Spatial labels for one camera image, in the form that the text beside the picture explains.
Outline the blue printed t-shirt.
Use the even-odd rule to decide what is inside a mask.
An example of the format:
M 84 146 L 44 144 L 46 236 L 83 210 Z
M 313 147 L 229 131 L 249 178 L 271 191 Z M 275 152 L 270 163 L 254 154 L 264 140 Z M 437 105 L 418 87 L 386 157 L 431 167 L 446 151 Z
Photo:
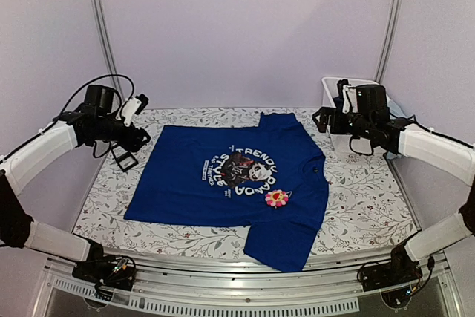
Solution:
M 177 226 L 245 226 L 243 251 L 281 272 L 300 272 L 329 197 L 325 155 L 294 114 L 262 114 L 255 127 L 163 127 L 126 220 Z M 274 190 L 287 205 L 267 206 Z

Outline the pink flower brooch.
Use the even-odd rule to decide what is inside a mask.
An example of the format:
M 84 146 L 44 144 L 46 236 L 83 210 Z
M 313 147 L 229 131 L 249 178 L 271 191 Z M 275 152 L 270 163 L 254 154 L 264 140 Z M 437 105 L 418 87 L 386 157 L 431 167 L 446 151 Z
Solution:
M 291 192 L 285 192 L 280 189 L 274 190 L 266 193 L 265 202 L 267 206 L 278 209 L 288 204 L 291 195 Z

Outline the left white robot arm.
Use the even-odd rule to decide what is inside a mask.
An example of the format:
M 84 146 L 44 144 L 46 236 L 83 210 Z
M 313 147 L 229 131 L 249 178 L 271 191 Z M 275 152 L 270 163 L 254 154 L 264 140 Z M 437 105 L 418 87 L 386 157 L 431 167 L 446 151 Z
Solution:
M 108 143 L 132 157 L 151 137 L 132 123 L 148 104 L 144 94 L 131 95 L 113 109 L 116 90 L 88 85 L 85 99 L 73 111 L 62 110 L 46 128 L 1 159 L 1 245 L 32 249 L 75 264 L 74 278 L 94 284 L 96 294 L 110 298 L 112 289 L 130 291 L 137 274 L 133 258 L 107 255 L 101 244 L 37 221 L 19 202 L 23 189 L 62 155 L 81 146 Z

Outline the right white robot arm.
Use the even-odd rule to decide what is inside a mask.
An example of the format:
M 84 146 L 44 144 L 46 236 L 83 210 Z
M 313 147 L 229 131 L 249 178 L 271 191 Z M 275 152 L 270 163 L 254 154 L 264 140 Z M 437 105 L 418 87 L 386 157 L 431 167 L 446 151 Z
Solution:
M 395 117 L 379 84 L 337 84 L 338 104 L 320 107 L 312 120 L 320 132 L 366 139 L 371 148 L 421 160 L 474 186 L 474 146 L 425 128 L 415 118 Z M 405 284 L 422 278 L 419 262 L 435 265 L 434 253 L 474 235 L 474 193 L 458 212 L 419 231 L 395 246 L 386 264 L 362 265 L 357 279 L 365 291 Z

